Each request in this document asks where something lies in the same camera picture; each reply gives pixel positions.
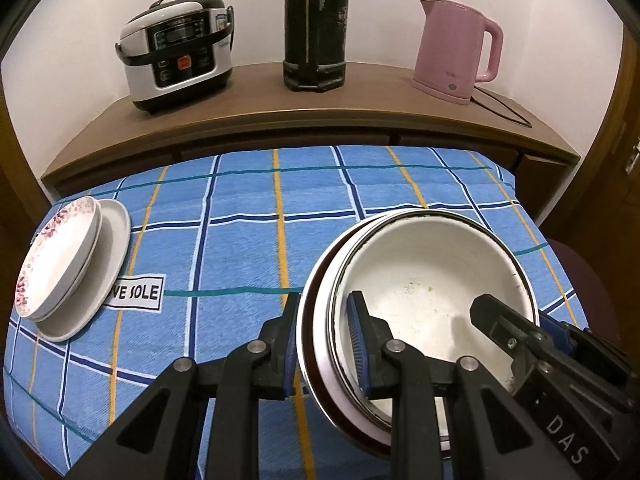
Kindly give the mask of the pink electric kettle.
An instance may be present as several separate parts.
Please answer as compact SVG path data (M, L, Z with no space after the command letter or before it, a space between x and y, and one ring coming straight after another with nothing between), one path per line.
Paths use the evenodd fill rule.
M499 71L502 28L483 13L451 0L423 0L425 15L412 86L454 104L472 100L479 82Z

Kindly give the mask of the blue plaid tablecloth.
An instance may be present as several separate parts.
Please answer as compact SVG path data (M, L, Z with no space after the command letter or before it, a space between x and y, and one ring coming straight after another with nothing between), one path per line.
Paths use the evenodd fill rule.
M508 246L540 310L585 326L576 287L487 157L446 148L342 145L236 152L130 174L91 189L132 224L125 275L163 283L160 310L99 310L52 344L12 315L4 346L6 418L59 474L178 356L224 356L278 315L329 244L357 221L403 206L464 214Z

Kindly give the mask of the brown wooden side cabinet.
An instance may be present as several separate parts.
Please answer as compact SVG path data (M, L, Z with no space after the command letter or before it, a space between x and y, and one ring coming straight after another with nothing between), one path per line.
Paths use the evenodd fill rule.
M489 91L454 104L413 88L406 68L349 64L343 87L285 88L278 63L236 68L206 99L150 115L121 99L55 156L41 180L66 195L171 162L258 148L381 144L462 148L511 171L532 216L577 166L559 133L518 103Z

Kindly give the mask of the dark red chair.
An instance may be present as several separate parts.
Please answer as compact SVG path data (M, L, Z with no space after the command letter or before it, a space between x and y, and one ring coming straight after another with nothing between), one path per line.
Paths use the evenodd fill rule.
M622 348L613 304L597 273L572 248L557 240L550 240L549 245L574 286L590 330L617 348Z

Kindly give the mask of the black thermos flask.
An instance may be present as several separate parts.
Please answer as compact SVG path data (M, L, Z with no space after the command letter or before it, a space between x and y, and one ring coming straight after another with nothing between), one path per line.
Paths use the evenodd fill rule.
M326 92L346 76L349 0L285 0L283 80L292 91Z

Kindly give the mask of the white enamel bowl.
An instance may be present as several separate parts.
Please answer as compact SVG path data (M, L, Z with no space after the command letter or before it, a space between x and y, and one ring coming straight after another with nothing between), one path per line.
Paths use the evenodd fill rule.
M357 230L330 263L318 292L314 332L326 336L320 370L347 419L390 443L392 404L369 401L357 385L347 296L362 292L370 315L426 356L454 362L475 356L508 391L511 360L471 323L473 300L491 294L530 322L539 321L532 285L513 252L462 214L401 209Z

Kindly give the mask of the white black rice cooker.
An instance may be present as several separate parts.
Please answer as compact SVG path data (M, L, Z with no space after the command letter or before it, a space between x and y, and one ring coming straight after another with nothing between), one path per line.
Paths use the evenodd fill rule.
M235 16L224 0L157 0L120 32L115 53L132 104L155 114L223 89Z

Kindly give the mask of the brown wooden door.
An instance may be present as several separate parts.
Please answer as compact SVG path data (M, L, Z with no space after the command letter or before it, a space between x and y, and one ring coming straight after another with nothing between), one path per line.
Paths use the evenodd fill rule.
M639 162L625 166L639 141L639 41L624 31L610 105L591 148L541 231L572 248L610 297L622 350L639 357Z

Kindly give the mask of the plain white flat plate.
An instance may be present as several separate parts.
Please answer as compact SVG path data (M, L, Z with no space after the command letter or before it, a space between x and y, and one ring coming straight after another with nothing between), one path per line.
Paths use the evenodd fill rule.
M74 292L62 306L36 322L39 335L62 342L79 334L98 314L115 284L129 248L131 221L118 200L99 200L102 226L87 270Z

